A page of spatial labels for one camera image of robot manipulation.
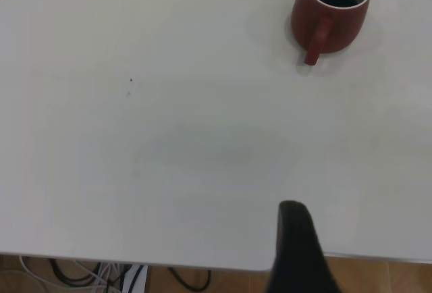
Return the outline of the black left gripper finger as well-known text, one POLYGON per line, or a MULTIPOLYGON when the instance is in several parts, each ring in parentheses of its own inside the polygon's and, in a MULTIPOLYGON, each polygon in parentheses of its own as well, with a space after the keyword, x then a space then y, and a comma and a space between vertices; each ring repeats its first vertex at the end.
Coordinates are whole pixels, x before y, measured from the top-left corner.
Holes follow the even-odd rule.
POLYGON ((267 292, 340 292, 313 219, 297 201, 279 204, 275 261, 267 292))

